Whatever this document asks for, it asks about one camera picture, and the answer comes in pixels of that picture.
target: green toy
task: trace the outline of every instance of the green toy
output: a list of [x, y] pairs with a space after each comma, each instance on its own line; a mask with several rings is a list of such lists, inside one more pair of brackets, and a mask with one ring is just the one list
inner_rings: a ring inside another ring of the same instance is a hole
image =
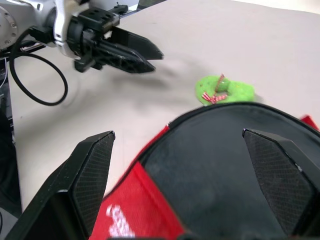
[[223, 74], [221, 76], [206, 76], [195, 84], [197, 99], [205, 106], [234, 102], [251, 102], [255, 99], [255, 89], [252, 85], [231, 81]]

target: small bow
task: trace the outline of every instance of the small bow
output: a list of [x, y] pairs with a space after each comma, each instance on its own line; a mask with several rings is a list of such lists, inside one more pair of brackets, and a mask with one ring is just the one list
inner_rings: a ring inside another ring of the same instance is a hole
[[218, 86], [219, 84], [222, 82], [222, 80], [225, 78], [225, 76], [223, 74], [221, 74], [220, 78], [219, 78], [219, 81], [217, 82], [216, 86], [215, 86], [215, 91], [214, 91], [214, 94], [213, 96], [209, 96], [208, 93], [204, 92], [202, 94], [202, 98], [212, 104], [216, 104], [217, 102], [221, 101], [221, 100], [224, 100], [228, 97], [227, 94], [223, 94], [223, 95], [220, 95], [220, 96], [217, 96], [217, 90], [218, 90]]

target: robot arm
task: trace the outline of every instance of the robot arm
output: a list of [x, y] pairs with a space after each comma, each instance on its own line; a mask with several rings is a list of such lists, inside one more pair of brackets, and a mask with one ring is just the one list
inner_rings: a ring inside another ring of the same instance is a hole
[[[120, 17], [99, 7], [105, 0], [0, 0], [0, 49], [7, 50], [25, 31], [45, 45], [55, 45], [84, 72], [103, 65], [128, 73], [155, 70], [148, 60], [162, 59], [148, 39], [117, 28]], [[112, 31], [111, 37], [105, 34]]]

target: white table surface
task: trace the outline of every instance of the white table surface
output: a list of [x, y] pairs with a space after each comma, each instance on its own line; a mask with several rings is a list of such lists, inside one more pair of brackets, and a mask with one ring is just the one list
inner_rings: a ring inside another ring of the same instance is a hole
[[[318, 0], [250, 2], [320, 13]], [[221, 14], [226, 17], [217, 19]], [[320, 123], [319, 23], [316, 14], [229, 0], [168, 0], [120, 25], [163, 51], [164, 60], [152, 61], [154, 73], [130, 75], [108, 66], [79, 73], [57, 49], [40, 50], [38, 55], [65, 74], [69, 94], [59, 106], [43, 106], [24, 95], [10, 75], [22, 208], [78, 142], [114, 130], [109, 191], [165, 124], [200, 106], [194, 86], [210, 74], [253, 84], [260, 102], [296, 117], [311, 114]], [[44, 63], [21, 57], [16, 69], [39, 98], [55, 101], [62, 95], [62, 81]]]

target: black cable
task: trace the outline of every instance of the black cable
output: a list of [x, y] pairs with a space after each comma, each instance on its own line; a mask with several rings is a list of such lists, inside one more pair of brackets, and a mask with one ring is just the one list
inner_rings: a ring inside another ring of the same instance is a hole
[[[46, 106], [56, 106], [59, 105], [62, 101], [64, 101], [67, 97], [68, 94], [68, 83], [67, 80], [64, 76], [64, 74], [59, 70], [59, 68], [57, 68], [57, 66], [55, 66], [52, 62], [48, 61], [47, 59], [32, 54], [32, 53], [28, 53], [28, 52], [19, 52], [20, 49], [20, 44], [23, 41], [23, 39], [29, 35], [31, 29], [27, 29], [26, 31], [24, 31], [16, 40], [15, 44], [13, 45], [13, 47], [11, 48], [11, 52], [9, 54], [9, 66], [10, 66], [10, 71], [11, 71], [11, 75], [13, 77], [13, 80], [15, 81], [15, 83], [18, 85], [18, 87], [22, 90], [22, 92], [24, 92], [29, 98], [31, 98], [32, 100], [34, 100], [35, 102], [42, 104], [42, 105], [46, 105]], [[18, 78], [18, 75], [16, 73], [16, 69], [15, 69], [15, 58], [21, 57], [21, 56], [25, 56], [25, 57], [31, 57], [31, 58], [35, 58], [38, 59], [40, 61], [45, 62], [46, 64], [50, 65], [61, 77], [63, 84], [64, 84], [64, 93], [63, 96], [56, 102], [47, 102], [47, 101], [43, 101], [39, 98], [37, 98], [36, 96], [34, 96], [31, 92], [29, 92], [25, 86], [21, 83], [20, 79]]]
[[4, 219], [3, 219], [3, 217], [2, 217], [1, 211], [0, 211], [0, 220], [1, 220], [1, 223], [0, 223], [0, 235], [1, 235], [2, 226], [3, 226], [3, 221], [4, 221]]

